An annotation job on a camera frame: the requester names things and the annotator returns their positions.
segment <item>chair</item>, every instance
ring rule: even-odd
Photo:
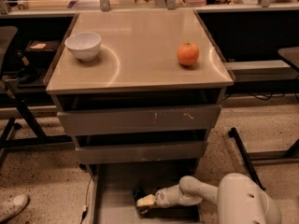
[[[25,84],[22,87],[19,86],[19,80],[15,77],[5,78],[3,76],[4,67],[8,65],[6,62],[7,50],[9,49],[9,46],[11,46],[11,41],[14,39],[17,32],[18,29],[14,26],[0,27],[0,89],[2,89],[2,93],[5,94],[10,101],[10,104],[8,105],[13,105],[17,108],[21,116],[26,120],[29,127],[35,133],[36,138],[8,140],[7,138],[12,129],[16,130],[21,127],[18,123],[15,123],[14,118],[11,118],[0,137],[0,150],[4,147],[22,147],[70,142],[71,138],[66,135],[47,136],[28,107],[27,101],[30,97],[39,98],[39,100],[36,101],[36,105],[48,105],[51,103],[50,96],[47,95],[46,87],[43,84],[45,71],[41,72],[40,77],[37,80],[31,82],[31,84]]]
[[[299,47],[291,47],[279,49],[278,54],[281,59],[299,73]],[[271,152],[260,152],[256,155],[249,154],[240,138],[236,128],[232,128],[229,132],[229,136],[233,137],[243,157],[245,165],[247,166],[252,180],[259,185],[261,189],[264,189],[259,177],[257,176],[255,169],[252,165],[255,163],[288,163],[299,161],[299,139],[294,142],[287,150],[282,151],[271,151]]]

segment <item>drawer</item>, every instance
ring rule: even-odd
[[[220,105],[180,105],[59,112],[70,136],[210,129]]]
[[[63,111],[216,104],[221,89],[127,91],[58,95]]]
[[[84,164],[199,159],[206,150],[204,131],[126,133],[77,137]]]
[[[142,188],[146,195],[178,184],[191,175],[184,161],[113,163],[96,166],[90,223],[98,224],[201,224],[197,205],[151,209],[140,215],[133,190]]]

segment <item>black chair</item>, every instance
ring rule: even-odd
[[[46,135],[28,107],[30,102],[32,105],[53,105],[50,96],[46,93],[46,87],[43,84],[43,77],[46,74],[45,69],[38,71],[39,77],[36,77],[35,80],[30,80],[31,82],[24,82],[23,84],[21,84],[15,76],[3,76],[5,68],[9,66],[9,62],[7,62],[7,60],[9,60],[7,59],[7,51],[11,48],[11,42],[16,33],[18,33],[18,28],[14,26],[0,27],[0,93],[2,93],[2,97],[6,96],[8,106],[17,108],[21,116],[35,133],[36,138],[9,140],[8,137],[11,131],[21,127],[20,124],[15,122],[14,118],[11,118],[0,137],[0,149],[4,147],[23,147],[70,142],[71,138],[66,135]]]

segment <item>terrazzo floor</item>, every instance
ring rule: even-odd
[[[64,133],[59,120],[37,118],[49,135]],[[15,138],[34,136],[22,119]],[[0,131],[7,124],[0,112]],[[228,131],[236,127],[248,152],[289,148],[299,136],[299,104],[294,95],[275,96],[267,101],[254,97],[229,97],[223,102],[216,127],[208,138],[205,156],[195,177],[218,186],[233,172],[247,175],[247,169]],[[0,202],[20,193],[31,201],[8,224],[79,224],[82,207],[90,204],[93,182],[79,168],[72,143],[2,150]],[[283,224],[299,223],[299,163],[255,165],[266,192],[277,202]],[[217,208],[202,201],[203,222],[216,224]],[[82,223],[89,223],[90,212]]]

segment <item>white bowl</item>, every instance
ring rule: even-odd
[[[99,34],[82,32],[69,36],[65,40],[65,45],[76,58],[90,61],[100,51],[101,41],[102,38]]]

